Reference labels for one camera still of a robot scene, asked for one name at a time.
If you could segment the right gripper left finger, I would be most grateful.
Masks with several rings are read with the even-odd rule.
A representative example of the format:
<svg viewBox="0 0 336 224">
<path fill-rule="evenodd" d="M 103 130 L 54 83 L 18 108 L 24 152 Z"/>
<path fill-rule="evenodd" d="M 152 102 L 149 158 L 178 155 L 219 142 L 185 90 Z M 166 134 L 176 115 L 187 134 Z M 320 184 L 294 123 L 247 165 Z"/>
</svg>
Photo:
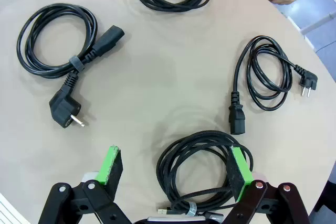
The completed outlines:
<svg viewBox="0 0 336 224">
<path fill-rule="evenodd" d="M 76 187 L 67 183 L 52 186 L 38 224 L 79 224 L 87 214 L 94 214 L 100 224 L 131 224 L 114 202 L 122 172 L 121 151 L 112 146 L 93 179 Z"/>
</svg>

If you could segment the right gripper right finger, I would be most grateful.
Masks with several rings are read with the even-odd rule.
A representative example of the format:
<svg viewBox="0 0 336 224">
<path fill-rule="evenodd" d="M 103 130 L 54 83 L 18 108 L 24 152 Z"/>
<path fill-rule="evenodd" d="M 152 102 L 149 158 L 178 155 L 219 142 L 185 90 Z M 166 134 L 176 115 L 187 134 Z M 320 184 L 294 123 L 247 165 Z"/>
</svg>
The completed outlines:
<svg viewBox="0 0 336 224">
<path fill-rule="evenodd" d="M 229 149 L 226 172 L 236 205 L 224 224 L 249 224 L 255 213 L 265 214 L 270 224 L 310 224 L 297 187 L 255 179 L 239 147 Z"/>
</svg>

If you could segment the black power cable long loops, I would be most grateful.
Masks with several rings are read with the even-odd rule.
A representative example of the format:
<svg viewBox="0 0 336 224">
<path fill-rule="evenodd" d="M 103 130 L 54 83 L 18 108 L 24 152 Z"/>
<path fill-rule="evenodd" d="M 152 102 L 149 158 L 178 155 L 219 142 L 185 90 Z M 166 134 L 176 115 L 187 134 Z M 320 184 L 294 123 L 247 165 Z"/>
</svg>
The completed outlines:
<svg viewBox="0 0 336 224">
<path fill-rule="evenodd" d="M 282 69 L 282 79 L 279 85 L 272 82 L 262 70 L 258 56 L 266 54 L 277 58 Z M 247 57 L 247 66 L 245 76 L 247 80 L 247 90 L 254 103 L 264 111 L 275 111 L 285 102 L 288 92 L 293 84 L 292 71 L 300 76 L 299 85 L 302 87 L 301 95 L 309 95 L 317 87 L 318 77 L 311 71 L 292 63 L 281 46 L 271 37 L 259 35 L 251 39 L 242 53 L 240 54 L 233 77 L 233 90 L 230 94 L 229 124 L 232 135 L 241 135 L 245 133 L 245 114 L 243 105 L 240 103 L 240 94 L 238 92 L 239 70 L 244 58 Z M 251 79 L 251 73 L 254 73 L 260 83 L 272 91 L 271 95 L 262 95 L 254 87 Z"/>
</svg>

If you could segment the white ridged platform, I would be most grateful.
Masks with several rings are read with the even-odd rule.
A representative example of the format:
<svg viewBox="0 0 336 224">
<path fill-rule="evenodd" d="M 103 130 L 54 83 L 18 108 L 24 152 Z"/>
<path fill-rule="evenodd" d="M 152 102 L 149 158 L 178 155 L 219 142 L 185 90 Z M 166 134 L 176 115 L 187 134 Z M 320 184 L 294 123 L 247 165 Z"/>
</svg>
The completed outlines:
<svg viewBox="0 0 336 224">
<path fill-rule="evenodd" d="M 31 224 L 0 193 L 0 224 Z"/>
</svg>

